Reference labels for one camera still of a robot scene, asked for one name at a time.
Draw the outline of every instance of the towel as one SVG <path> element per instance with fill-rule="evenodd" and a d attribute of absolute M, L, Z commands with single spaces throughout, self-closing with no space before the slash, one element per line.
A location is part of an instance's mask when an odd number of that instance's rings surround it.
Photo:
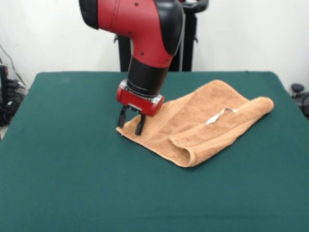
<path fill-rule="evenodd" d="M 162 158 L 189 168 L 233 144 L 273 108 L 268 97 L 248 100 L 227 83 L 214 80 L 164 103 L 155 117 L 147 117 L 141 136 L 135 135 L 140 115 L 116 130 Z"/>

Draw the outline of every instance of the green tablecloth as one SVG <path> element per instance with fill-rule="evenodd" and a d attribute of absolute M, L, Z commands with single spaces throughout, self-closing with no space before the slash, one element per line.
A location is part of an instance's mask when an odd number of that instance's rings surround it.
<path fill-rule="evenodd" d="M 275 103 L 232 146 L 190 169 L 115 131 L 125 77 L 36 77 L 0 144 L 0 232 L 309 231 L 309 123 L 276 75 L 169 74 L 167 100 L 221 79 Z"/>

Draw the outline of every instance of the white tag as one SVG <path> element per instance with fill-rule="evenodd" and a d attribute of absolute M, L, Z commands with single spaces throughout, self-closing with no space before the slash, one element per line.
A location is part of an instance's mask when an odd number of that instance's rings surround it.
<path fill-rule="evenodd" d="M 232 109 L 230 109 L 230 108 L 225 108 L 225 109 L 223 109 L 220 113 L 218 113 L 218 114 L 216 114 L 215 116 L 213 116 L 213 117 L 211 117 L 210 119 L 208 119 L 208 121 L 206 122 L 206 125 L 209 125 L 209 124 L 211 124 L 211 123 L 216 122 L 216 121 L 218 120 L 218 118 L 220 117 L 220 115 L 224 114 L 226 110 L 232 111 L 232 112 L 234 112 L 234 113 L 237 112 L 237 110 L 232 110 Z"/>

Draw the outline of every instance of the towel fold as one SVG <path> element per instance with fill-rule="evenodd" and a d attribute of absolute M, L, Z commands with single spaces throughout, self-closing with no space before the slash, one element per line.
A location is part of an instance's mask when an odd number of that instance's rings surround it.
<path fill-rule="evenodd" d="M 163 104 L 147 117 L 141 136 L 136 116 L 116 128 L 126 138 L 181 167 L 194 167 L 231 145 L 274 108 L 270 98 L 248 100 L 227 83 L 214 80 Z"/>

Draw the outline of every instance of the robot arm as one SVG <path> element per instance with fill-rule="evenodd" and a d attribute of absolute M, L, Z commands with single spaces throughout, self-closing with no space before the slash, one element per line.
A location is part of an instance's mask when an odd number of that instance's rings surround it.
<path fill-rule="evenodd" d="M 79 0 L 84 22 L 94 28 L 129 37 L 133 54 L 127 80 L 117 91 L 123 104 L 118 126 L 123 127 L 126 109 L 138 111 L 141 122 L 154 116 L 164 97 L 159 91 L 166 79 L 183 33 L 184 13 L 178 0 Z"/>

